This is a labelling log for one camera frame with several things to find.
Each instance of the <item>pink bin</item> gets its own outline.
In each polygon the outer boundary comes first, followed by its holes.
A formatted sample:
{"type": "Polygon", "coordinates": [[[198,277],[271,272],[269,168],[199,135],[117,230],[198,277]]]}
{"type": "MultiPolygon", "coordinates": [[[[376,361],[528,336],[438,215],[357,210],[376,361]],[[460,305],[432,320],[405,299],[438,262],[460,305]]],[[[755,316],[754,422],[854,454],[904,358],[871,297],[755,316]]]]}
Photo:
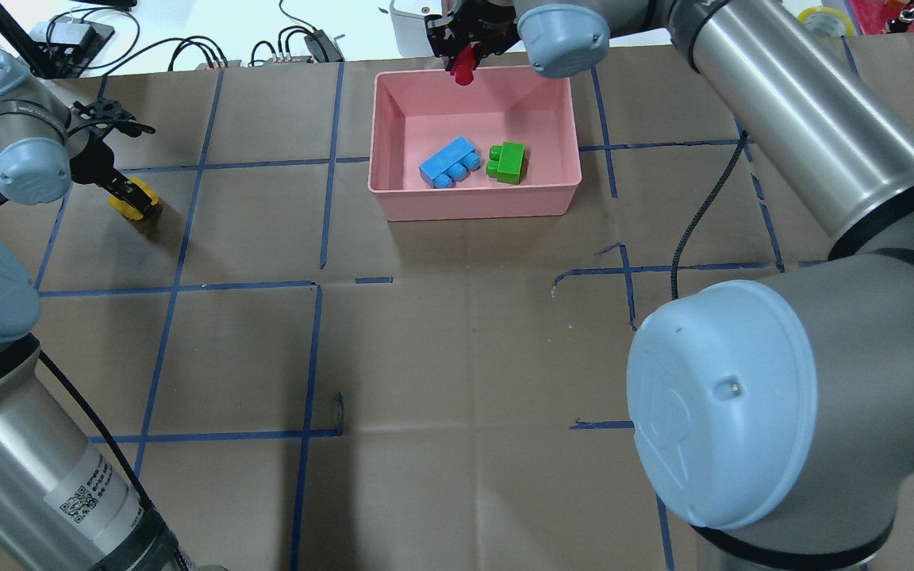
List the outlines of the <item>pink bin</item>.
{"type": "Polygon", "coordinates": [[[369,190],[387,220],[552,217],[570,207],[581,162],[569,79],[545,79],[529,66],[484,67],[470,86],[442,70],[376,76],[369,190]],[[453,188],[434,189],[418,166],[458,135],[482,167],[453,188]],[[489,148],[522,142],[521,184],[486,174],[489,148]]]}

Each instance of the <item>toy block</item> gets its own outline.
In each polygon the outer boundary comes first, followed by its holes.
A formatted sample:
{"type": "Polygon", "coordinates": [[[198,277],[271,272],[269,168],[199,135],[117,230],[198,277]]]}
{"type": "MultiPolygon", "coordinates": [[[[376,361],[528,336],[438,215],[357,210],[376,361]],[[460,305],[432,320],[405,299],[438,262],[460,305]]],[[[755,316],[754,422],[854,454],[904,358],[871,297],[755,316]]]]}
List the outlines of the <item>toy block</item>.
{"type": "Polygon", "coordinates": [[[474,151],[474,145],[463,136],[457,137],[435,155],[429,156],[418,166],[421,177],[435,188],[450,188],[454,181],[467,178],[469,171],[482,166],[482,159],[474,151]]]}
{"type": "Polygon", "coordinates": [[[524,169],[524,144],[504,141],[489,149],[486,174],[501,183],[520,184],[524,169]]]}

